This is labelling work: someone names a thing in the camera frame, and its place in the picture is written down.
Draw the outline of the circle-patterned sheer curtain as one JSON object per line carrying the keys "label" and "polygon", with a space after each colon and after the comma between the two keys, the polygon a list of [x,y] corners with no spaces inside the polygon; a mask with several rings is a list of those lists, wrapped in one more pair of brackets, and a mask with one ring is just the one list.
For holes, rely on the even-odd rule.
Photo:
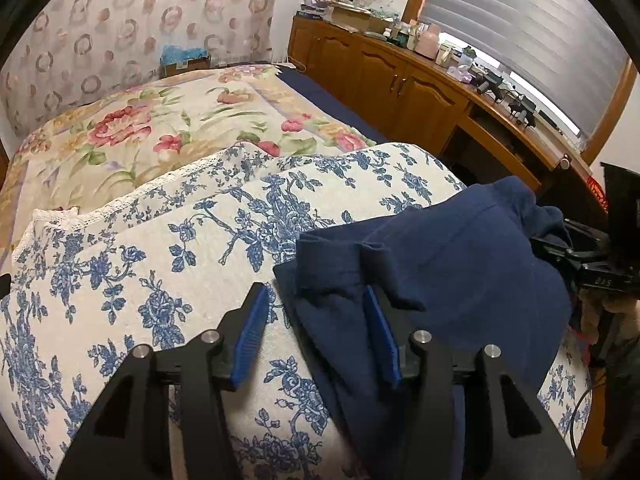
{"label": "circle-patterned sheer curtain", "polygon": [[277,0],[50,0],[1,70],[1,103],[24,138],[66,110],[154,80],[164,47],[210,65],[270,58]]}

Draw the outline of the navy blue printed t-shirt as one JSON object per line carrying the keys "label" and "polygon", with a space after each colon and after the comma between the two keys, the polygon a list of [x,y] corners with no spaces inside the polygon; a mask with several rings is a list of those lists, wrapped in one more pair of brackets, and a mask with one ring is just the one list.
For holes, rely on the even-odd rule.
{"label": "navy blue printed t-shirt", "polygon": [[507,177],[437,205],[304,233],[295,257],[274,268],[320,396],[371,478],[398,466],[410,401],[392,396],[378,372],[367,287],[451,347],[496,344],[538,389],[572,305],[559,272],[534,255],[535,237],[570,244],[562,212]]}

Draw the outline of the grey zebra window blind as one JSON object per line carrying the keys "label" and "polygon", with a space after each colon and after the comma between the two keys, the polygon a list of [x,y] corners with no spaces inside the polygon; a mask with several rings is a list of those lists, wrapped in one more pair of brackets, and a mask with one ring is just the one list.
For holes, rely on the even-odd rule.
{"label": "grey zebra window blind", "polygon": [[514,70],[585,134],[628,60],[588,0],[425,0],[420,19]]}

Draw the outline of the blue floral white bedspread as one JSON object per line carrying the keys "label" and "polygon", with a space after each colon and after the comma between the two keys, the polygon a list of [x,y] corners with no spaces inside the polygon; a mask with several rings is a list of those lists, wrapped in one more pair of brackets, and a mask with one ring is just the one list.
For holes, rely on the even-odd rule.
{"label": "blue floral white bedspread", "polygon": [[265,336],[226,400],[243,477],[367,478],[311,379],[272,268],[294,257],[301,232],[428,207],[464,188],[410,144],[273,157],[239,143],[92,214],[35,211],[1,301],[1,418],[18,459],[54,479],[136,344],[177,348],[263,282]]}

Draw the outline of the wooden sideboard cabinet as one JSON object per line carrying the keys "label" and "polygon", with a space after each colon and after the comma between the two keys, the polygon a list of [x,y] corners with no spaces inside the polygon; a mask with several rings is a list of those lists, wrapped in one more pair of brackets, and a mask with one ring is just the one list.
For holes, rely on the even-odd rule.
{"label": "wooden sideboard cabinet", "polygon": [[388,140],[420,145],[469,183],[506,174],[570,217],[603,214],[588,168],[542,119],[520,124],[509,107],[406,49],[296,16],[288,58]]}

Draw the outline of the open cardboard box on sideboard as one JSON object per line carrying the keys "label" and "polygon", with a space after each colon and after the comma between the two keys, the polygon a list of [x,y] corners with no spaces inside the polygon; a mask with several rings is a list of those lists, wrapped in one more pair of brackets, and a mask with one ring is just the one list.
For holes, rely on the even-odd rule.
{"label": "open cardboard box on sideboard", "polygon": [[333,3],[331,6],[329,21],[341,28],[352,32],[374,32],[383,35],[388,23],[382,18],[377,18],[370,11],[348,6],[341,2]]}

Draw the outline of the pink bottle on sideboard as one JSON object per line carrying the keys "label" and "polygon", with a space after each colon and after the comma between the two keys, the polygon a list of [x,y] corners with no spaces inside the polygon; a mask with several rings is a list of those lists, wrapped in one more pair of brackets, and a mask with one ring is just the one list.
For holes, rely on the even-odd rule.
{"label": "pink bottle on sideboard", "polygon": [[439,51],[439,24],[422,24],[416,34],[416,45],[413,51],[417,54],[434,60]]}

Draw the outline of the pink floral cream blanket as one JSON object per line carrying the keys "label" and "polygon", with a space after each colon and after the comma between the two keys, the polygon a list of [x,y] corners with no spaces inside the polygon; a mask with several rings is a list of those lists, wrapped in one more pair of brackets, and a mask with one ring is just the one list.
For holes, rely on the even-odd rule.
{"label": "pink floral cream blanket", "polygon": [[271,156],[376,143],[279,74],[271,64],[196,70],[68,110],[32,130],[1,189],[1,259],[9,260],[36,209],[94,211],[236,142]]}

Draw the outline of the navy blue bed sheet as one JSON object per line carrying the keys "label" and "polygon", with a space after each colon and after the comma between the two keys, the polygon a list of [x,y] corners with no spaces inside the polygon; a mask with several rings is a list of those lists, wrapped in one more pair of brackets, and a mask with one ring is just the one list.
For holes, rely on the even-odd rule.
{"label": "navy blue bed sheet", "polygon": [[302,74],[295,68],[278,64],[280,70],[278,77],[288,84],[295,91],[300,93],[305,99],[310,101],[322,112],[328,113],[334,119],[344,122],[344,124],[355,127],[360,133],[376,143],[385,143],[386,137],[375,128],[370,127],[350,108],[346,107],[339,100],[331,96],[313,80]]}

